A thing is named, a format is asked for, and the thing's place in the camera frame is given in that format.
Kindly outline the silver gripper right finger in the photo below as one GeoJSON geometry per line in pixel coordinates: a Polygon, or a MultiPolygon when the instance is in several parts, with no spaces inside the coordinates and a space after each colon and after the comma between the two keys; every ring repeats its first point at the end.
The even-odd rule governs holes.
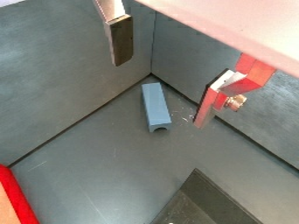
{"type": "Polygon", "coordinates": [[[262,88],[275,71],[267,63],[242,53],[235,70],[226,69],[204,89],[195,126],[203,128],[215,113],[226,108],[238,111],[247,101],[243,94],[262,88]]]}

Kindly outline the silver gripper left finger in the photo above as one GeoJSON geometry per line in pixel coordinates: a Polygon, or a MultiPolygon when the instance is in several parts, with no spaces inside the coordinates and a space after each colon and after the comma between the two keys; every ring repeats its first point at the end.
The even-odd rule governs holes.
{"type": "Polygon", "coordinates": [[[112,63],[116,67],[133,56],[133,18],[127,14],[121,0],[92,0],[103,19],[112,63]]]}

